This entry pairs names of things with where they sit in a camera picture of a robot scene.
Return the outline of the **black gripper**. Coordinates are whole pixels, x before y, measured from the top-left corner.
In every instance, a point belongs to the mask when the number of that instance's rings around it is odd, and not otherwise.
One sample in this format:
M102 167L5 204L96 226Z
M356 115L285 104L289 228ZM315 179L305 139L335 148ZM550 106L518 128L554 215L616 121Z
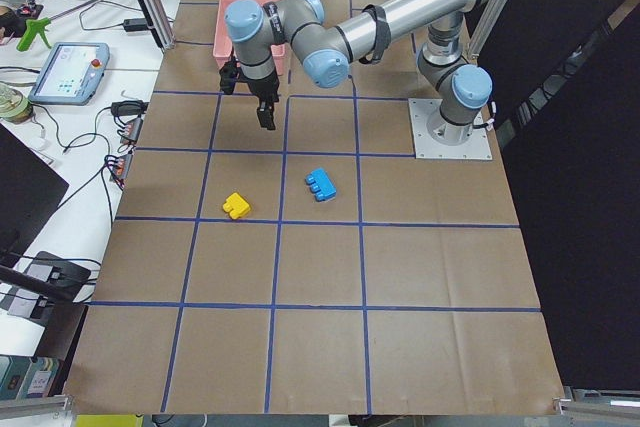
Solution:
M235 83L248 84L250 92L259 100L256 109L260 127L275 131L274 106L279 101L279 77L273 59L265 59L257 65L246 65L238 60L240 69L234 74Z

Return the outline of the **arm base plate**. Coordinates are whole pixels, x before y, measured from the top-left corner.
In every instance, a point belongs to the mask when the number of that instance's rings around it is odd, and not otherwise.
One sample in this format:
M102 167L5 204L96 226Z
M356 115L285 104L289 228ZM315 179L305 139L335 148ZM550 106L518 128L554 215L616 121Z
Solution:
M408 100L415 157L419 160L491 161L485 128L455 126L440 113L441 99Z

